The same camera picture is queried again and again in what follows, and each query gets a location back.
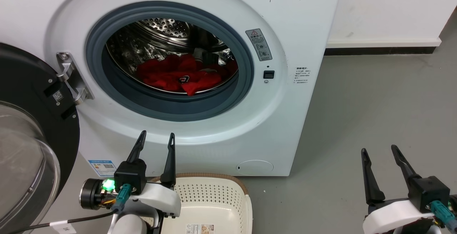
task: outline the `teal connector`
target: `teal connector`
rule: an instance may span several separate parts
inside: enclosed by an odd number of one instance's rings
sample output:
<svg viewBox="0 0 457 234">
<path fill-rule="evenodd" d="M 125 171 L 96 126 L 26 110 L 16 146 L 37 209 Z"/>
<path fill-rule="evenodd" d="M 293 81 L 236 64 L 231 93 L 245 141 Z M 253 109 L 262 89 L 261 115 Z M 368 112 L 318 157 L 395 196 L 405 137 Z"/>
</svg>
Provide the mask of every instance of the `teal connector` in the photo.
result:
<svg viewBox="0 0 457 234">
<path fill-rule="evenodd" d="M 111 210 L 117 209 L 118 212 L 124 210 L 125 203 L 130 198 L 131 194 L 132 186 L 130 184 L 122 185 L 122 188 L 116 197 L 116 203 L 111 207 Z"/>
<path fill-rule="evenodd" d="M 443 205 L 440 201 L 435 200 L 430 203 L 430 211 L 444 223 L 451 233 L 457 233 L 457 220 L 447 206 Z"/>
</svg>

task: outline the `qr code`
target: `qr code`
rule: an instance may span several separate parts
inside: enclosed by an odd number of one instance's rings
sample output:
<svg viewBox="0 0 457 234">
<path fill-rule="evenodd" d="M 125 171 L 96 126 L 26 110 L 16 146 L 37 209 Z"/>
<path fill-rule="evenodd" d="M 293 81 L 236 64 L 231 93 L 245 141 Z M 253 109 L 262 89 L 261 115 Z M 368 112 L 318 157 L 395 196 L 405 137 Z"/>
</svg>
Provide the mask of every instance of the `qr code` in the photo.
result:
<svg viewBox="0 0 457 234">
<path fill-rule="evenodd" d="M 56 93 L 54 93 L 53 97 L 57 102 L 59 102 L 61 99 L 64 98 L 64 96 L 62 95 L 62 93 L 60 91 L 57 91 Z"/>
</svg>

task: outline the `black cable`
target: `black cable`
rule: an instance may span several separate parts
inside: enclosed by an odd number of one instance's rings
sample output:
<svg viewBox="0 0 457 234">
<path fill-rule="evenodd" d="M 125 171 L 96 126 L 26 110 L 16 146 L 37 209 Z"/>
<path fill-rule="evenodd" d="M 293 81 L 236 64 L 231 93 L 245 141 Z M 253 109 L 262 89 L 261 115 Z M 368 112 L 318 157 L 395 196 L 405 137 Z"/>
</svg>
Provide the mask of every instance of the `black cable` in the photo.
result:
<svg viewBox="0 0 457 234">
<path fill-rule="evenodd" d="M 95 215 L 95 216 L 71 219 L 71 220 L 68 220 L 67 223 L 72 224 L 72 223 L 78 223 L 78 222 L 84 222 L 84 221 L 90 221 L 90 220 L 95 220 L 95 219 L 99 219 L 99 218 L 104 218 L 104 217 L 107 217 L 107 216 L 111 216 L 111 215 L 115 214 L 116 212 L 117 212 L 117 209 L 114 209 L 113 211 L 111 211 L 109 213 L 103 213 L 103 214 L 99 214 L 99 215 Z M 25 228 L 22 228 L 22 229 L 17 229 L 17 230 L 15 230 L 13 232 L 10 232 L 8 234 L 16 234 L 16 233 L 21 233 L 21 232 L 24 232 L 24 231 L 27 231 L 27 230 L 31 230 L 31 229 L 39 229 L 39 228 L 49 227 L 50 224 L 51 223 L 32 225 L 32 226 L 25 227 Z"/>
</svg>

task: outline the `door hinge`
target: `door hinge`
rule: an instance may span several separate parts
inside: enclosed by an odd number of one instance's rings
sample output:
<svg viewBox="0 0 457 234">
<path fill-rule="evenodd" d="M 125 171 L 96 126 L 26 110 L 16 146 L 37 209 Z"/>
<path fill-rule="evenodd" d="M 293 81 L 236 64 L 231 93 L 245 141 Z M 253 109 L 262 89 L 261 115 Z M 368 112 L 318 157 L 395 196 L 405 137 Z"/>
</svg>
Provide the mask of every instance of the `door hinge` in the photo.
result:
<svg viewBox="0 0 457 234">
<path fill-rule="evenodd" d="M 94 99 L 89 88 L 78 72 L 71 54 L 69 52 L 59 52 L 56 54 L 56 57 L 61 70 L 61 73 L 57 74 L 57 78 L 60 81 L 65 82 L 65 84 L 67 84 L 70 88 L 75 104 L 82 104 L 82 102 L 86 99 Z"/>
</svg>

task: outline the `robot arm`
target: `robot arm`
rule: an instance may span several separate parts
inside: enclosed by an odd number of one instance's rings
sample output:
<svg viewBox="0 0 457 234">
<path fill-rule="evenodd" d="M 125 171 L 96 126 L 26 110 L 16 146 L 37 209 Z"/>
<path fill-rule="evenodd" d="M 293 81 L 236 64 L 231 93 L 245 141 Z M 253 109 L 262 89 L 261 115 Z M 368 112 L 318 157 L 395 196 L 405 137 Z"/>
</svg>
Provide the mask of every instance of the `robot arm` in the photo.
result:
<svg viewBox="0 0 457 234">
<path fill-rule="evenodd" d="M 159 234 L 163 218 L 175 218 L 181 214 L 181 199 L 174 191 L 175 135 L 170 135 L 168 157 L 160 183 L 146 181 L 146 164 L 139 159 L 145 138 L 146 131 L 142 131 L 128 159 L 114 173 L 114 180 L 88 179 L 81 189 L 82 208 L 116 211 L 108 234 Z M 146 223 L 141 217 L 153 220 Z"/>
<path fill-rule="evenodd" d="M 395 162 L 401 168 L 408 187 L 408 198 L 385 200 L 371 170 L 371 160 L 362 149 L 362 167 L 368 215 L 363 222 L 365 234 L 431 234 L 440 228 L 457 233 L 457 195 L 435 176 L 422 178 L 392 145 Z"/>
</svg>

